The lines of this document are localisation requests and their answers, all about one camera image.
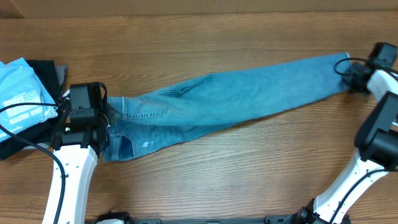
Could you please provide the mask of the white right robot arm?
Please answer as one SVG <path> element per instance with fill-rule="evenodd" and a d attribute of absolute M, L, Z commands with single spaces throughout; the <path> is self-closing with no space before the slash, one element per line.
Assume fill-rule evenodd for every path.
<path fill-rule="evenodd" d="M 377 105 L 358 130 L 348 165 L 322 194 L 286 223 L 343 223 L 372 184 L 397 172 L 397 71 L 376 66 L 367 88 Z"/>

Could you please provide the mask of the blue denim jeans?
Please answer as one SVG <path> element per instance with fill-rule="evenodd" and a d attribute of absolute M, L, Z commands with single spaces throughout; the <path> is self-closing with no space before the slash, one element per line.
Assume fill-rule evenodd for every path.
<path fill-rule="evenodd" d="M 323 100 L 348 89 L 333 67 L 347 53 L 211 73 L 141 96 L 110 96 L 121 117 L 110 129 L 105 161 L 127 161 L 174 144 Z"/>

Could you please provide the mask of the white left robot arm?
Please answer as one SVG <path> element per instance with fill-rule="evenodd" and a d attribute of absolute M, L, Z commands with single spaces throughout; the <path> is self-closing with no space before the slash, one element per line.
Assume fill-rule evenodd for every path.
<path fill-rule="evenodd" d="M 69 106 L 53 132 L 53 176 L 43 223 L 84 223 L 91 177 L 109 143 L 102 107 Z"/>

